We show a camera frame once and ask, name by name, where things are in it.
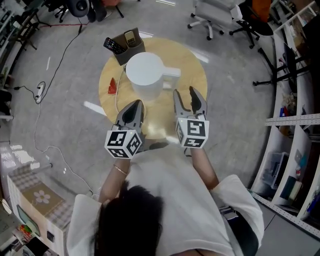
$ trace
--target black hair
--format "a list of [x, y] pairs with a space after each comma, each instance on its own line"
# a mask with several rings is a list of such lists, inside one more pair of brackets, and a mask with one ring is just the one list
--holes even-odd
[[162, 231], [163, 200], [141, 186], [128, 189], [102, 204], [94, 242], [94, 256], [154, 256]]

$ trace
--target power strip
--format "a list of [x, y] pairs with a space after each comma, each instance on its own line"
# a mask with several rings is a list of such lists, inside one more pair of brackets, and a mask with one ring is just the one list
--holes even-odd
[[42, 98], [42, 92], [44, 90], [44, 86], [41, 84], [41, 85], [38, 85], [37, 87], [38, 89], [38, 98], [36, 99], [36, 103], [40, 103], [41, 102], [41, 98]]

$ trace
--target white pitcher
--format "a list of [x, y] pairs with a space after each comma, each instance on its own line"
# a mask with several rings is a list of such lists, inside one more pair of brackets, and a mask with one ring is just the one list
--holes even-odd
[[151, 52], [141, 52], [129, 59], [125, 73], [135, 93], [146, 101], [156, 99], [163, 89], [174, 90], [181, 76], [179, 68], [166, 67]]

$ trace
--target round wooden table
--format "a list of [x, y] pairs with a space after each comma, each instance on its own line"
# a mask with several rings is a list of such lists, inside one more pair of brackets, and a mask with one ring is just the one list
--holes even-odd
[[[185, 108], [191, 110], [191, 96], [189, 86], [196, 88], [201, 95], [207, 98], [207, 77], [205, 71], [195, 55], [182, 44], [164, 38], [144, 38], [145, 51], [158, 55], [166, 67], [181, 69], [181, 77], [176, 85]], [[118, 82], [123, 67], [112, 56], [106, 62], [99, 81], [99, 99], [101, 106], [110, 119], [115, 122], [117, 110], [115, 95], [108, 94], [112, 78]], [[117, 107], [122, 110], [129, 103], [138, 100], [130, 81], [125, 73], [122, 74], [117, 96]], [[142, 132], [146, 139], [163, 139], [176, 137], [175, 110], [172, 90], [163, 90], [160, 96], [153, 101], [143, 101], [146, 107], [146, 117], [142, 125]]]

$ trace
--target white jug handle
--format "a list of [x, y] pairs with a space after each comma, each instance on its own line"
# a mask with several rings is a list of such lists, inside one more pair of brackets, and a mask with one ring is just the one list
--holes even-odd
[[163, 89], [174, 90], [181, 76], [181, 70], [175, 67], [164, 67], [163, 70]]

